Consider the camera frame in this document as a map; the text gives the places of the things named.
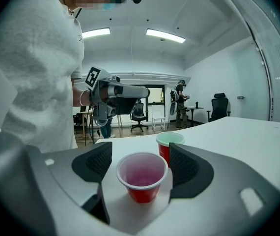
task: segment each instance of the person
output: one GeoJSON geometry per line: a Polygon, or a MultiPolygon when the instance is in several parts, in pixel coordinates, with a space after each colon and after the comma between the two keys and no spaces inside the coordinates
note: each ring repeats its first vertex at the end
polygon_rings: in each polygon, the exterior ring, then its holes
{"type": "Polygon", "coordinates": [[[42,153],[77,148],[72,108],[93,102],[74,85],[82,78],[84,41],[73,11],[111,1],[10,1],[0,15],[0,69],[18,94],[2,130],[42,153]]]}
{"type": "Polygon", "coordinates": [[[176,115],[176,129],[188,128],[187,114],[184,109],[184,100],[188,100],[188,98],[183,94],[183,87],[186,86],[184,80],[180,80],[178,85],[175,87],[175,90],[179,96],[177,100],[177,115],[176,115]]]}
{"type": "Polygon", "coordinates": [[[102,136],[105,138],[105,139],[108,139],[108,138],[115,138],[116,135],[115,134],[112,134],[112,118],[108,119],[106,125],[102,126],[100,129],[101,129],[101,133],[102,133],[102,136]]]}

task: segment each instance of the ceiling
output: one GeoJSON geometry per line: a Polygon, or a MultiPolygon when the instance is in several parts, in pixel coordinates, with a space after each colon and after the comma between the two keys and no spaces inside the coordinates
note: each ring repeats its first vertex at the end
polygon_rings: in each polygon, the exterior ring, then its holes
{"type": "Polygon", "coordinates": [[[83,32],[111,29],[110,35],[84,40],[85,58],[99,52],[122,50],[131,55],[147,51],[183,61],[200,56],[202,50],[240,23],[224,0],[142,0],[140,4],[127,0],[113,10],[83,9],[78,20],[83,32]],[[147,36],[148,28],[179,35],[186,41],[183,44],[161,41],[147,36]]]}

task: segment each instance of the cup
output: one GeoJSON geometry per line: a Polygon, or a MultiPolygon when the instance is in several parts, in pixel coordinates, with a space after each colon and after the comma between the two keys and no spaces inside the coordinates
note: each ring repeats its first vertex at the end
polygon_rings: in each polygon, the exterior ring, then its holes
{"type": "Polygon", "coordinates": [[[118,180],[137,203],[152,201],[167,173],[165,159],[148,152],[127,155],[116,168],[118,180]]]}
{"type": "Polygon", "coordinates": [[[159,144],[160,156],[166,160],[169,167],[169,143],[184,144],[185,137],[174,132],[163,132],[156,136],[156,142],[159,144]]]}

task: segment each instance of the floor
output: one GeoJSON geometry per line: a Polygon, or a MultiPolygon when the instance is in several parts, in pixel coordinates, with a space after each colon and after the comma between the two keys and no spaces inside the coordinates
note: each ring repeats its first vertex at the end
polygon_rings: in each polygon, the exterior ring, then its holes
{"type": "MultiPolygon", "coordinates": [[[[141,132],[141,130],[139,128],[135,128],[133,130],[133,132],[130,132],[130,128],[131,127],[123,127],[122,128],[122,137],[133,137],[133,136],[145,136],[145,135],[153,135],[153,134],[159,134],[161,132],[163,132],[162,129],[160,129],[160,127],[156,128],[156,131],[154,132],[152,129],[152,126],[149,126],[148,129],[143,128],[143,133],[141,132]]],[[[84,147],[85,146],[85,142],[84,142],[84,135],[83,135],[83,129],[82,126],[80,127],[75,127],[75,131],[77,130],[77,132],[75,132],[75,137],[76,137],[76,142],[78,147],[84,147]]],[[[97,129],[94,129],[94,141],[97,142],[97,140],[99,140],[100,138],[102,139],[103,136],[101,134],[100,131],[100,136],[97,134],[97,129]]],[[[176,130],[176,126],[175,126],[175,122],[171,122],[169,124],[169,128],[167,131],[175,131],[176,130]]],[[[112,128],[112,134],[115,134],[117,138],[119,138],[119,129],[117,128],[112,128]]],[[[86,133],[86,144],[91,144],[92,143],[92,139],[89,135],[89,133],[86,133]]]]}

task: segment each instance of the hand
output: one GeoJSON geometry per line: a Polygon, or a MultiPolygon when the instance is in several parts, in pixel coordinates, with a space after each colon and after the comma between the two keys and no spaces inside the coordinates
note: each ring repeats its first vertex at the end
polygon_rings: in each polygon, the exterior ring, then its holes
{"type": "Polygon", "coordinates": [[[109,98],[108,89],[107,88],[100,88],[100,98],[101,101],[106,102],[109,98]]]}

